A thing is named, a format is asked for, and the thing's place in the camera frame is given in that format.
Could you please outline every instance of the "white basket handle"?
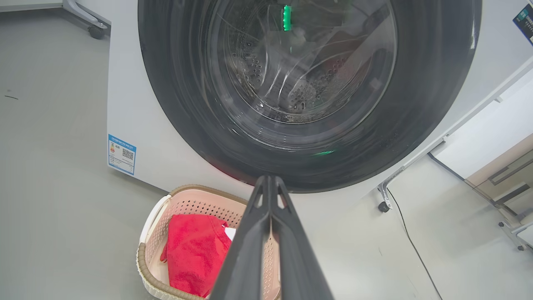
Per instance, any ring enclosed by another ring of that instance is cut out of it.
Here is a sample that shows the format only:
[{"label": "white basket handle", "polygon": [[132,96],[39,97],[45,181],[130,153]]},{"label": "white basket handle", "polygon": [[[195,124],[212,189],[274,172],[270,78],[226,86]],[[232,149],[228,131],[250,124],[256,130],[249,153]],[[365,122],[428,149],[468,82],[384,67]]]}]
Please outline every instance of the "white basket handle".
[{"label": "white basket handle", "polygon": [[152,211],[148,215],[148,219],[146,219],[146,223],[144,224],[144,227],[142,228],[141,237],[139,238],[139,244],[146,243],[146,239],[148,237],[148,232],[150,231],[150,228],[152,228],[152,225],[154,224],[154,221],[157,219],[157,216],[159,215],[159,213],[165,206],[165,203],[167,202],[167,200],[170,199],[171,197],[172,197],[171,195],[164,196],[163,198],[161,198],[161,200],[157,202],[156,206],[152,208]]}]

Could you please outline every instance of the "dark sticker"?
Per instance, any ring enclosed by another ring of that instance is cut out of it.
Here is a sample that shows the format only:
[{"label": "dark sticker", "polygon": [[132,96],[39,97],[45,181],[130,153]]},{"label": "dark sticker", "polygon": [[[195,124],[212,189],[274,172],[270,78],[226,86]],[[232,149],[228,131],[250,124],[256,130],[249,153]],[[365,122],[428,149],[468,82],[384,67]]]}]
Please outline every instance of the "dark sticker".
[{"label": "dark sticker", "polygon": [[531,7],[531,4],[528,4],[513,20],[520,31],[522,31],[522,33],[528,38],[531,45],[533,45],[533,41],[531,40],[533,37],[533,20],[531,19],[532,15],[533,7]]}]

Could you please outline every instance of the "black caster wheel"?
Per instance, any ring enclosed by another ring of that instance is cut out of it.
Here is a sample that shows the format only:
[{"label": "black caster wheel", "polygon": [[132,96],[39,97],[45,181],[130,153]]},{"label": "black caster wheel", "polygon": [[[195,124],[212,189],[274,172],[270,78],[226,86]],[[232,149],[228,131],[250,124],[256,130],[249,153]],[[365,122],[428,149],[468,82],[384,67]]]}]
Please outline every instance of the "black caster wheel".
[{"label": "black caster wheel", "polygon": [[89,34],[97,40],[103,39],[103,29],[96,26],[89,27]]},{"label": "black caster wheel", "polygon": [[390,208],[387,206],[387,203],[385,203],[385,201],[381,202],[377,208],[379,209],[379,211],[381,212],[387,212],[390,210]]}]

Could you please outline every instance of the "red garment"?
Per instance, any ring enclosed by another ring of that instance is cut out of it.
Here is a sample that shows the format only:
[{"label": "red garment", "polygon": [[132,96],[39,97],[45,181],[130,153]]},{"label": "red garment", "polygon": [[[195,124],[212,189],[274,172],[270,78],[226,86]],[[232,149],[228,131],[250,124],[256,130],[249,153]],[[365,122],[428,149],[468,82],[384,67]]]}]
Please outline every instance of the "red garment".
[{"label": "red garment", "polygon": [[211,293],[231,245],[227,226],[215,216],[172,216],[160,258],[167,260],[171,287],[200,297]]}]

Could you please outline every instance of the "washing machine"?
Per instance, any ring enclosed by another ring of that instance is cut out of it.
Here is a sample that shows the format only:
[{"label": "washing machine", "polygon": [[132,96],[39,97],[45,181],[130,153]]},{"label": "washing machine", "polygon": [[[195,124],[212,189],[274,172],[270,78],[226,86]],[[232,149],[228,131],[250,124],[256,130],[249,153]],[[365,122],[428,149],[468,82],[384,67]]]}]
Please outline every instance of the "washing machine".
[{"label": "washing machine", "polygon": [[108,165],[245,199],[280,176],[311,241],[533,61],[526,0],[115,5]]}]

